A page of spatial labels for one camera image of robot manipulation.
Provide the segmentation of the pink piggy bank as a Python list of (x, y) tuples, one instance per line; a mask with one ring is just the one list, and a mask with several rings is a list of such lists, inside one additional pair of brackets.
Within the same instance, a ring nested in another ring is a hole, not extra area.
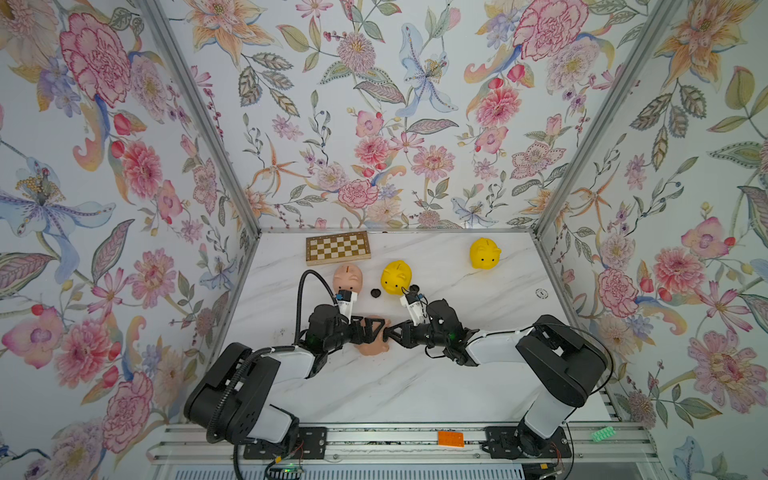
[(352, 263), (340, 265), (334, 272), (332, 288), (335, 293), (350, 291), (359, 294), (363, 289), (361, 269)]
[(364, 343), (357, 345), (356, 348), (362, 356), (372, 357), (386, 353), (390, 347), (386, 340), (383, 339), (384, 329), (391, 325), (391, 321), (383, 319), (381, 317), (369, 317), (362, 320), (363, 325), (370, 325), (372, 330), (381, 326), (382, 329), (378, 332), (376, 339), (371, 343)]

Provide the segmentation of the yellow piggy bank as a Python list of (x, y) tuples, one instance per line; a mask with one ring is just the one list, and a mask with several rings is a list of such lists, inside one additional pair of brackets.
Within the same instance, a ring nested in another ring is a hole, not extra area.
[(489, 270), (500, 263), (501, 249), (488, 238), (476, 240), (470, 247), (470, 263), (474, 269)]
[(412, 281), (412, 270), (403, 260), (388, 264), (381, 274), (382, 290), (390, 295), (400, 296), (408, 292)]

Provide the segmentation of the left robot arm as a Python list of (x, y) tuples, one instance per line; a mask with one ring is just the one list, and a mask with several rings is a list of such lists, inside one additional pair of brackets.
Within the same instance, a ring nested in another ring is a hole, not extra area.
[(290, 447), (296, 442), (299, 420), (269, 403), (272, 387), (314, 377), (330, 354), (347, 344), (375, 342), (385, 325), (380, 318), (348, 318), (336, 306), (320, 305), (294, 344), (254, 350), (233, 342), (188, 396), (184, 417), (205, 429), (209, 443)]

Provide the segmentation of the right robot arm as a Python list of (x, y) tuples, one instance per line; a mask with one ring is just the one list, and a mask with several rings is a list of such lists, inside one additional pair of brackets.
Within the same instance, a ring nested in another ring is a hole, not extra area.
[(383, 339), (413, 349), (439, 348), (459, 366), (525, 364), (544, 388), (526, 411), (521, 437), (550, 440), (583, 407), (609, 370), (607, 356), (576, 329), (552, 315), (540, 316), (521, 330), (483, 331), (465, 327), (445, 300), (423, 308), (420, 321), (410, 319), (383, 330)]

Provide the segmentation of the wooden chessboard box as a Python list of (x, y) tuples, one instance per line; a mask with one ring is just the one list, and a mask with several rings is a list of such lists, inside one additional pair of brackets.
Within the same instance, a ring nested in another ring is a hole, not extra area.
[(365, 231), (335, 233), (306, 239), (305, 261), (308, 266), (367, 260), (371, 258)]

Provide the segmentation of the orange tag on rail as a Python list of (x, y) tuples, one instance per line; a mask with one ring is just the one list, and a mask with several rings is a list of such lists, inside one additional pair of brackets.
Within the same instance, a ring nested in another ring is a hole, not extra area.
[(437, 432), (437, 445), (449, 448), (463, 448), (465, 446), (464, 434), (457, 431), (440, 430)]

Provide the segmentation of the green connector on rail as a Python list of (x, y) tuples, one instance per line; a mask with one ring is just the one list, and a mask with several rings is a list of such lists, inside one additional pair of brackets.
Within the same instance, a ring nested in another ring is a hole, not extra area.
[(603, 442), (613, 438), (616, 435), (616, 431), (613, 427), (604, 427), (600, 430), (594, 431), (590, 434), (590, 438), (593, 442)]

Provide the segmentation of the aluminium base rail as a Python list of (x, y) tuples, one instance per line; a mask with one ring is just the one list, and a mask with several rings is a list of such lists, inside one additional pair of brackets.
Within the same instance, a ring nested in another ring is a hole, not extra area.
[[(616, 435), (595, 443), (590, 434), (613, 427)], [(293, 458), (304, 464), (342, 466), (353, 463), (470, 463), (493, 461), (491, 448), (485, 444), (487, 424), (482, 423), (335, 423), (325, 426), (320, 440), (302, 442), (303, 450)], [(437, 432), (464, 434), (463, 448), (437, 445)], [(158, 444), (152, 446), (148, 459), (161, 464), (230, 465), (233, 447), (226, 443), (209, 444), (205, 430), (181, 425), (165, 429)], [(570, 422), (563, 432), (547, 444), (538, 457), (522, 456), (520, 462), (563, 460), (575, 463), (656, 463), (658, 454), (649, 433), (637, 423)]]

